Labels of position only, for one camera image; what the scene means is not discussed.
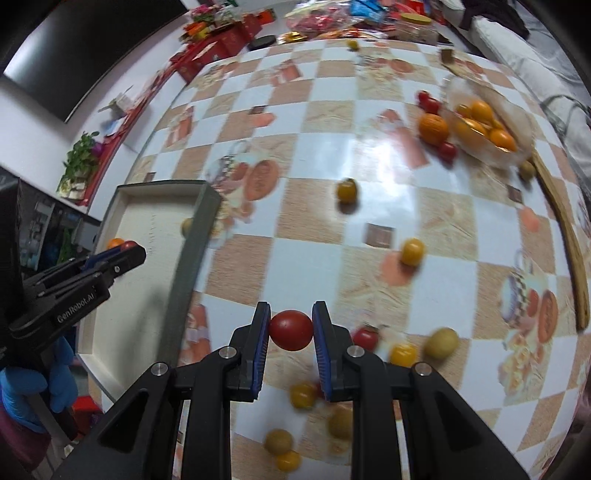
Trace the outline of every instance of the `white wall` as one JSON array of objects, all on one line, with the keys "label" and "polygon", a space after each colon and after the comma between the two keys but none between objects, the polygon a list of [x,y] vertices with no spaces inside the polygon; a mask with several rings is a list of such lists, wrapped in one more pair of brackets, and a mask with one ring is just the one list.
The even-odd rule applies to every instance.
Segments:
[{"label": "white wall", "polygon": [[[188,9],[197,0],[183,0]],[[111,118],[97,113],[131,85],[142,86],[181,48],[184,17],[168,24],[132,50],[99,82],[67,124],[45,111],[6,77],[0,77],[0,164],[41,190],[55,192],[66,152],[82,131],[101,130]]]}]

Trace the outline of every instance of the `food package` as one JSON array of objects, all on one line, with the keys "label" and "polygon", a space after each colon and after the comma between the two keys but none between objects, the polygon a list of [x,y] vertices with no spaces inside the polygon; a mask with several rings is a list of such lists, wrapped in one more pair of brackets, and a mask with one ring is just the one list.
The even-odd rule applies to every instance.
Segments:
[{"label": "food package", "polygon": [[[495,146],[484,135],[471,129],[456,113],[458,105],[471,105],[476,100],[488,103],[496,117],[517,143],[514,152]],[[443,86],[443,104],[440,115],[446,120],[450,132],[460,147],[490,167],[508,168],[520,165],[531,157],[534,136],[531,120],[525,110],[514,105],[496,90],[482,83],[460,77],[451,77]]]},{"label": "food package", "polygon": [[298,4],[285,16],[287,27],[308,37],[350,27],[356,22],[349,15],[349,1],[309,0]]},{"label": "food package", "polygon": [[349,13],[364,21],[380,24],[386,16],[386,9],[377,0],[351,0]]}]

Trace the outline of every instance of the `blue glove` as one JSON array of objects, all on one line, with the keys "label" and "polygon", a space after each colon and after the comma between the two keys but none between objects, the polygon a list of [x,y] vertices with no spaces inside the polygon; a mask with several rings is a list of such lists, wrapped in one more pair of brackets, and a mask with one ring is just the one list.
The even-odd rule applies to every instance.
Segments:
[{"label": "blue glove", "polygon": [[[68,367],[74,358],[72,347],[64,337],[60,337],[53,348],[55,362],[49,372],[49,406],[59,413],[76,401],[78,388]],[[26,399],[27,395],[40,393],[47,388],[47,380],[41,373],[20,367],[6,367],[0,372],[0,387],[4,409],[13,420],[34,432],[46,432]]]}]

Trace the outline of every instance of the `orange cherry tomato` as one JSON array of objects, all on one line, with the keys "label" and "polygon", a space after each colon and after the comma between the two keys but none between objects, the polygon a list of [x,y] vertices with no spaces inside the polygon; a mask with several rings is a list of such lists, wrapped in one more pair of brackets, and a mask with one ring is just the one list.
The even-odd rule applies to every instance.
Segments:
[{"label": "orange cherry tomato", "polygon": [[410,343],[398,343],[390,352],[390,363],[401,367],[412,367],[418,358],[417,347]]},{"label": "orange cherry tomato", "polygon": [[107,244],[107,250],[123,245],[124,243],[125,240],[123,240],[122,238],[112,238]]}]

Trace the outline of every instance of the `checkered tablecloth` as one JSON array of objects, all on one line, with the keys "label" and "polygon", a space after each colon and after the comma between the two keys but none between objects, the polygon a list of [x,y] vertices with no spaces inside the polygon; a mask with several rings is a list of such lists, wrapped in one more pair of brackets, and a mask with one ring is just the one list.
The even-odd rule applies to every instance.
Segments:
[{"label": "checkered tablecloth", "polygon": [[[381,355],[401,335],[420,347],[452,327],[460,346],[440,372],[537,478],[569,429],[591,352],[590,333],[575,331],[558,224],[538,183],[524,185],[514,168],[460,153],[448,170],[429,150],[426,161],[405,160],[386,124],[399,116],[412,135],[416,92],[440,98],[450,73],[436,47],[360,45],[354,53],[343,40],[311,41],[211,64],[164,115],[128,182],[207,179],[224,195],[195,287],[212,349],[259,300],[274,313],[308,314],[324,300],[335,323],[384,326]],[[509,69],[459,60],[531,114],[590,277],[591,228],[556,133]],[[343,177],[360,186],[353,212],[335,201]],[[411,236],[428,255],[409,277],[397,255]],[[349,445],[326,434],[334,407],[290,406],[289,386],[317,378],[312,346],[291,353],[270,343],[259,400],[233,406],[233,476],[349,478]],[[273,428],[294,436],[298,471],[280,472],[263,449]]]}]

